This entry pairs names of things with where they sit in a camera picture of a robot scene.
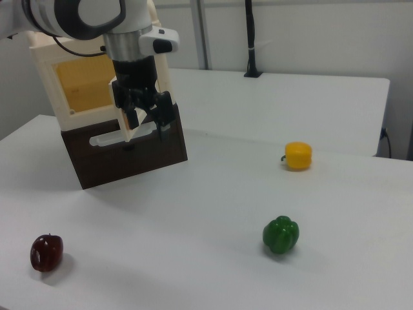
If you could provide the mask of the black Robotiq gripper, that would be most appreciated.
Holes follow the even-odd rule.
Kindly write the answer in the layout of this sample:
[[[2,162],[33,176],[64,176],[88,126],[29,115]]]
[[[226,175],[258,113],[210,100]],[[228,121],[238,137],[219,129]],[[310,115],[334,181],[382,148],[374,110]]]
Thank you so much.
[[[154,56],[137,61],[113,61],[116,82],[112,86],[115,106],[126,115],[129,129],[139,126],[136,108],[142,93],[148,94],[148,114],[157,127],[161,141],[169,137],[170,124],[175,120],[169,91],[157,92],[157,71]]]

